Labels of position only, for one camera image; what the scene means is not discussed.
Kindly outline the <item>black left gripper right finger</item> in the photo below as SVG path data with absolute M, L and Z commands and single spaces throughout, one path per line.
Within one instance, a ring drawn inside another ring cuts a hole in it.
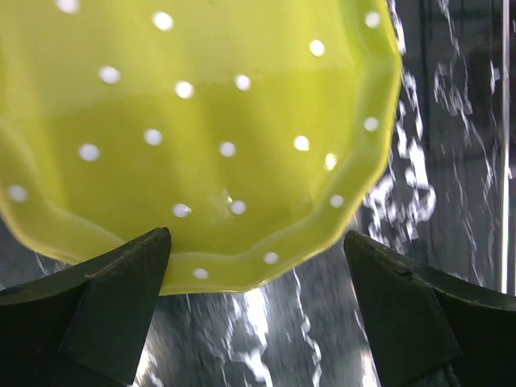
M 383 386 L 513 386 L 515 298 L 357 231 L 344 252 Z

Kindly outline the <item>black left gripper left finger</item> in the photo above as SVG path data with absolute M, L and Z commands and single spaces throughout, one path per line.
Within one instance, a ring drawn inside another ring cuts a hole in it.
M 168 266 L 156 228 L 115 250 L 1 292 L 3 386 L 129 386 Z

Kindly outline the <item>green polka dot plate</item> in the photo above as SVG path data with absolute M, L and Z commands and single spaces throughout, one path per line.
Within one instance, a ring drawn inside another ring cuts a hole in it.
M 389 160 L 386 1 L 4 1 L 1 218 L 79 264 L 154 228 L 161 292 L 245 292 L 327 250 Z

